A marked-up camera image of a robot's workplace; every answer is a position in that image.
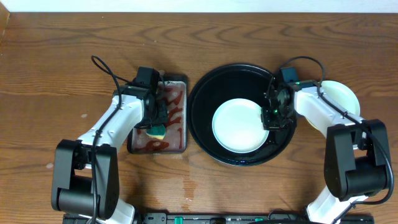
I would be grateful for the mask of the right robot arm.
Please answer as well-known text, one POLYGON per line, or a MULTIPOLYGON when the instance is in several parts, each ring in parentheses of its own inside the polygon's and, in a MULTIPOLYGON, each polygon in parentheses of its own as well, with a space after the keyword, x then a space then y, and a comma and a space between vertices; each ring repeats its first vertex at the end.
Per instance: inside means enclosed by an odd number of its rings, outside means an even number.
POLYGON ((311 80, 275 83, 266 96, 271 107, 262 109, 265 129, 290 128, 301 115, 326 138, 326 186, 306 208, 311 222, 338 223, 357 205, 390 199, 394 174, 382 121, 350 113, 311 80))

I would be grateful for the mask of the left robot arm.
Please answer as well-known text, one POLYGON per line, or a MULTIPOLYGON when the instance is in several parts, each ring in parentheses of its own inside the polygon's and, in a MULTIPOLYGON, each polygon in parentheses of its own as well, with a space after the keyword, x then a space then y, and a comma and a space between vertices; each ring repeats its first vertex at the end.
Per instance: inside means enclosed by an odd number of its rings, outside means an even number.
POLYGON ((133 128, 166 118, 156 102, 157 85, 124 85, 98 122, 77 140, 55 150, 51 205, 88 223, 132 223, 134 207, 119 198, 118 151, 133 128))

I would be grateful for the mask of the green yellow sponge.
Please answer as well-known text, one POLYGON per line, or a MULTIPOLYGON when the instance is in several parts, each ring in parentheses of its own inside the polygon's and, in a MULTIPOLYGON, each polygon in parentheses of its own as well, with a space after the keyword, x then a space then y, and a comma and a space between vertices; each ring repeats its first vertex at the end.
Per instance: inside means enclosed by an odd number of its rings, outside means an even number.
POLYGON ((158 126, 153 126, 146 130, 146 134, 151 138, 163 140, 166 134, 166 128, 163 124, 158 126))

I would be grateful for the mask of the light blue plate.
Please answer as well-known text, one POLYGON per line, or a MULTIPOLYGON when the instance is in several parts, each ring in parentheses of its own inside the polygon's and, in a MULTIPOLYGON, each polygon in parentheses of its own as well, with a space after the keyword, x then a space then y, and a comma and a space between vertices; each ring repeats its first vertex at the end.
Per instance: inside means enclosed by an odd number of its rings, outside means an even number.
POLYGON ((261 120, 261 107, 244 98, 220 105, 213 115, 212 130, 221 146, 238 154, 259 149, 269 136, 261 120))
POLYGON ((330 126, 343 124, 345 126, 354 123, 333 109, 318 95, 322 93, 324 98, 341 111, 347 112, 357 121, 361 121, 360 105, 354 92, 346 85, 336 81, 324 81, 318 90, 317 87, 303 88, 295 97, 295 108, 298 114, 304 116, 307 121, 323 135, 326 135, 330 126))

